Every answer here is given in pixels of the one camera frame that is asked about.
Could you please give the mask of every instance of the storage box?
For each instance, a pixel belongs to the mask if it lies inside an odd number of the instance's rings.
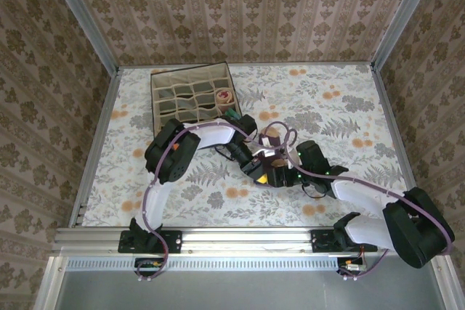
[[[222,116],[229,108],[241,115],[226,62],[152,73],[153,132],[169,119],[197,123]]]

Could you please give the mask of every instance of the floral fabric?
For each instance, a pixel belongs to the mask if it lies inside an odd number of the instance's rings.
[[[144,151],[153,140],[151,69],[124,69],[92,186],[85,226],[127,226],[147,187]],[[299,142],[315,140],[340,164],[388,188],[404,189],[368,65],[230,66],[243,114],[259,130],[284,121]],[[258,187],[237,163],[199,150],[166,204],[165,226],[332,225],[350,211],[330,197],[315,200],[300,186]],[[310,195],[318,195],[310,187]]]

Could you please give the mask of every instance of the gray floor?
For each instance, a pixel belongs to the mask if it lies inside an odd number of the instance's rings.
[[[444,309],[430,265],[389,257],[358,281],[333,272],[68,272],[57,309]]]

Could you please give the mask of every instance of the black clamp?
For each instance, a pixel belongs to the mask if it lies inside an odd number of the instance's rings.
[[[155,229],[157,233],[166,241],[170,253],[181,253],[182,231],[181,230],[161,230],[161,226]],[[121,233],[119,253],[164,253],[163,246],[158,238],[151,232],[145,231],[137,224],[136,219],[131,219],[129,230]]]

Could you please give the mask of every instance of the wallpaper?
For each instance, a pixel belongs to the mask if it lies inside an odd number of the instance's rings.
[[[0,308],[33,305],[109,76],[64,0],[0,0]]]
[[[84,0],[119,65],[371,61],[401,0]]]
[[[456,234],[465,288],[465,0],[421,0],[381,74],[416,181]]]

